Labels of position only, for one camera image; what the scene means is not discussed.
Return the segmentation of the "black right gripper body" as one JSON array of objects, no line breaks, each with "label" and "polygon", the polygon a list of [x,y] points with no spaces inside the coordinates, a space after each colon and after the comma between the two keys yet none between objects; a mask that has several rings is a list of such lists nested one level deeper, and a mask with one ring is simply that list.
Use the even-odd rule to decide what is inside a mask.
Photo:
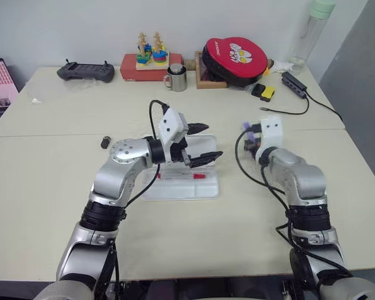
[{"label": "black right gripper body", "polygon": [[262,133],[255,132],[253,135],[253,147],[252,147],[252,156],[255,160],[258,160],[259,157],[262,155],[264,149],[262,144]]}]

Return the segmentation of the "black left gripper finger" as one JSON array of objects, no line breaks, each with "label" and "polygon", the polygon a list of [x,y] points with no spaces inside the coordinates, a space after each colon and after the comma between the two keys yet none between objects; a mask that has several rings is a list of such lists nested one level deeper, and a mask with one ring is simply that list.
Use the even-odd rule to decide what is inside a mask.
[{"label": "black left gripper finger", "polygon": [[222,155],[223,155],[222,151],[211,151],[211,152],[203,153],[199,157],[188,156],[189,163],[187,165],[190,168],[198,168],[198,167],[205,166],[214,162],[217,158],[219,158]]},{"label": "black left gripper finger", "polygon": [[201,132],[207,130],[208,128],[209,128],[209,126],[207,124],[204,124],[204,123],[200,123],[200,122],[189,123],[187,135],[198,134],[198,133],[201,133]]}]

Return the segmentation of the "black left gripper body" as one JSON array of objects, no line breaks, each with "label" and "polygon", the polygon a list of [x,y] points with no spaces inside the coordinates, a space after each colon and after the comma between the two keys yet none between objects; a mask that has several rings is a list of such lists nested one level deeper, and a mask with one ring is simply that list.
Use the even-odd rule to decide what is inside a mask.
[{"label": "black left gripper body", "polygon": [[187,146],[185,135],[188,124],[182,113],[165,113],[163,116],[163,151],[167,163],[184,161],[182,150]]}]

